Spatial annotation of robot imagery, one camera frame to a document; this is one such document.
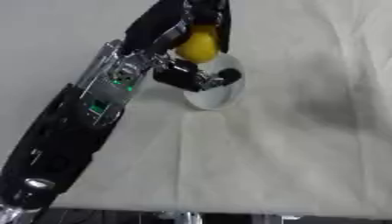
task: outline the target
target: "wrinkled fabric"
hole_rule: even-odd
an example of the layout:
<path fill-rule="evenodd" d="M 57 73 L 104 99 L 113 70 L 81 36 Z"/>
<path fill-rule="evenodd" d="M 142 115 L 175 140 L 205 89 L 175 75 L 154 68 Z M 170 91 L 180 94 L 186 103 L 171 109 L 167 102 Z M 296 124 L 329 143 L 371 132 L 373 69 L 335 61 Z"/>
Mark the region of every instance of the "wrinkled fabric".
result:
<path fill-rule="evenodd" d="M 154 1 L 0 2 L 0 164 Z M 392 218 L 392 2 L 232 1 L 246 88 L 196 111 L 149 79 L 55 206 Z"/>

